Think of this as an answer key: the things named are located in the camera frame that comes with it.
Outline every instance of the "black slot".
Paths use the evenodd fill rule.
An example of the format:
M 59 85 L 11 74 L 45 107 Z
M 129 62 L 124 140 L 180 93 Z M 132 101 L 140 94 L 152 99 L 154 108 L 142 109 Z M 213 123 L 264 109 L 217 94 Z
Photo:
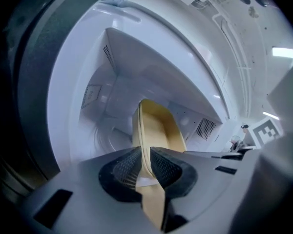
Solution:
M 236 169 L 224 167 L 224 166 L 218 166 L 215 168 L 215 170 L 226 173 L 226 174 L 232 174 L 232 175 L 235 175 L 237 171 Z
M 70 191 L 58 190 L 36 213 L 34 219 L 51 229 L 72 194 Z

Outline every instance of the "ventilation grille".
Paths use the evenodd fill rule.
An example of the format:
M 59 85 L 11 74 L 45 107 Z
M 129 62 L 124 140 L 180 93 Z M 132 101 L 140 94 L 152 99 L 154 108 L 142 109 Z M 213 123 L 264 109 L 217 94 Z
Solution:
M 214 130 L 216 124 L 208 119 L 203 118 L 195 130 L 195 133 L 202 137 L 204 140 L 207 140 Z
M 110 52 L 109 52 L 108 46 L 106 45 L 106 46 L 103 48 L 103 50 L 104 50 L 104 53 L 105 53 L 107 59 L 109 60 L 109 63 L 111 63 L 112 67 L 114 67 L 114 65 L 113 65 L 113 59 L 112 59 L 112 56 L 111 56 L 111 54 L 110 54 Z
M 101 88 L 102 88 L 102 86 L 100 86 L 100 85 L 89 84 L 87 86 L 86 91 L 84 93 L 84 98 L 83 98 L 82 108 L 81 109 L 84 109 L 91 102 L 93 102 L 93 101 L 95 101 L 95 100 L 97 100 L 99 98 Z

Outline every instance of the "ceiling light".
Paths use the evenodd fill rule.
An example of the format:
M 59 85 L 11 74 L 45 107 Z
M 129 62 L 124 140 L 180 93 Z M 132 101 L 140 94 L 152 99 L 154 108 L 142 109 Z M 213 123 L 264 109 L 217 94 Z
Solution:
M 293 58 L 293 49 L 272 48 L 272 55 L 275 57 Z
M 272 115 L 272 114 L 269 114 L 267 112 L 263 112 L 263 114 L 267 115 L 267 116 L 270 116 L 271 118 L 274 118 L 274 119 L 277 119 L 279 120 L 279 117 L 275 116 L 275 115 Z

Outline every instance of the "flexible beige tray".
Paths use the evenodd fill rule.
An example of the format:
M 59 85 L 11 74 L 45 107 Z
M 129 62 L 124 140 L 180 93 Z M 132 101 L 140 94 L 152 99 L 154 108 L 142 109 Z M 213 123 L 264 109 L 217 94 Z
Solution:
M 141 146 L 142 168 L 140 176 L 154 178 L 150 162 L 150 147 L 164 147 L 178 152 L 184 152 L 186 145 L 182 134 L 170 111 L 144 99 L 140 102 L 133 120 L 132 144 Z M 158 183 L 156 185 L 137 187 L 141 193 L 142 206 L 145 214 L 160 229 L 164 215 L 165 191 Z

